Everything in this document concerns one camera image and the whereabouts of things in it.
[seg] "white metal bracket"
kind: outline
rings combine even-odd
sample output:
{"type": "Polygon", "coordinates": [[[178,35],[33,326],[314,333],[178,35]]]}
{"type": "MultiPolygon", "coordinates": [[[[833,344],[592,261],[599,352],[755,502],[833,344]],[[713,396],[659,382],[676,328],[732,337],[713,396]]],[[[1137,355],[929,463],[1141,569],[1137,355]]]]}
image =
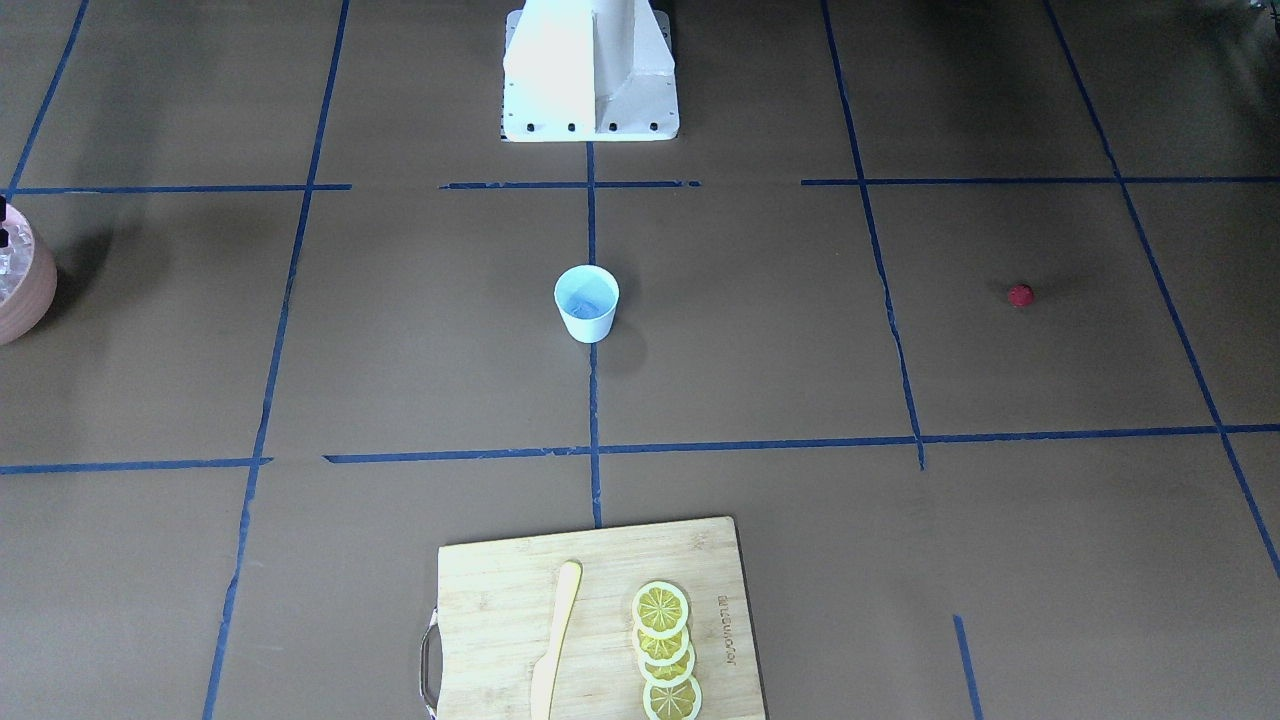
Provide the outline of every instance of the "white metal bracket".
{"type": "Polygon", "coordinates": [[[502,136],[671,140],[680,129],[671,19],[648,0],[526,0],[507,15],[502,136]]]}

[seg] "pink bowl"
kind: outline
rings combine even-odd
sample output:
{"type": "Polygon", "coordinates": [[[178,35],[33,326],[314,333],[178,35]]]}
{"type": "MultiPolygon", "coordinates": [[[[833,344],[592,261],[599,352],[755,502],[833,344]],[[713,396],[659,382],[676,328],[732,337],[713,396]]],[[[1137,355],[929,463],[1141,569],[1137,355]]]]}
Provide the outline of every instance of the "pink bowl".
{"type": "Polygon", "coordinates": [[[14,288],[13,295],[0,302],[0,345],[14,341],[36,327],[36,323],[45,316],[49,306],[52,305],[54,290],[58,288],[58,266],[54,265],[54,254],[40,241],[22,213],[15,210],[13,205],[9,206],[8,213],[6,224],[18,225],[31,232],[35,252],[27,275],[14,288]]]}

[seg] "stack of lemon slices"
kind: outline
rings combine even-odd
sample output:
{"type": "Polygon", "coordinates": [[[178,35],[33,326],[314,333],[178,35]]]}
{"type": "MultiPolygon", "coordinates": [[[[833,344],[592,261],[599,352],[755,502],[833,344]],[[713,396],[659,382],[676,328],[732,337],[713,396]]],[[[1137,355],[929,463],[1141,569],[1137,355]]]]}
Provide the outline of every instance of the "stack of lemon slices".
{"type": "Polygon", "coordinates": [[[649,720],[694,720],[703,689],[694,678],[689,642],[689,600],[676,585],[653,580],[631,601],[631,642],[644,675],[644,711],[649,720]]]}

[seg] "plastic cup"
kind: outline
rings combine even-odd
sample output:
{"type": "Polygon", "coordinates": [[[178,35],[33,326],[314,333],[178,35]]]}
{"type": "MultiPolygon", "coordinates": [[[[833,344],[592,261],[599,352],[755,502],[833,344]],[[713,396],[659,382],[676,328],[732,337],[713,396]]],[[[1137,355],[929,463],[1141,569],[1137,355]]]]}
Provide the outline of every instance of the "plastic cup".
{"type": "Polygon", "coordinates": [[[556,281],[556,306],[573,340],[600,342],[613,327],[618,281],[598,265],[570,268],[556,281]]]}

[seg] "small red ball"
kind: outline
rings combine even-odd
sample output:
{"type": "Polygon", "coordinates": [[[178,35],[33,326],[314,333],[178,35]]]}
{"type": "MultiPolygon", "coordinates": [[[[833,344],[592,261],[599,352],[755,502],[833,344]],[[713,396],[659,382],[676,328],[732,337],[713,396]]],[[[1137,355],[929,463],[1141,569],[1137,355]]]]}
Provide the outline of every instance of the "small red ball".
{"type": "Polygon", "coordinates": [[[1036,292],[1029,284],[1015,284],[1009,288],[1009,302],[1014,307],[1027,307],[1032,302],[1036,302],[1036,292]]]}

